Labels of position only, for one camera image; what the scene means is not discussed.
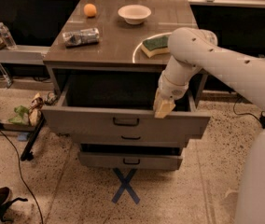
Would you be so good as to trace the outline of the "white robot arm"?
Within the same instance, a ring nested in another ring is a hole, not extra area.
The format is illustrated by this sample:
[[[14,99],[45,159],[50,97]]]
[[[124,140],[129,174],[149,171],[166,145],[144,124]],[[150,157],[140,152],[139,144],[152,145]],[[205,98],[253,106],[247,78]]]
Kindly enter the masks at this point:
[[[220,48],[214,33],[187,27],[170,34],[168,48],[171,57],[160,75],[153,105],[156,118],[173,111],[174,102],[202,69],[265,111],[265,59]]]

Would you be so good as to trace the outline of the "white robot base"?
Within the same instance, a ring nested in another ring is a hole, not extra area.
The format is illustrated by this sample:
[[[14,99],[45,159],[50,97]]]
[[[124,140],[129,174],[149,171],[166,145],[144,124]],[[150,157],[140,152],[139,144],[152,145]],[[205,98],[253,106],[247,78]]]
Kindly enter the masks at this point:
[[[254,141],[244,165],[234,224],[265,224],[265,130]]]

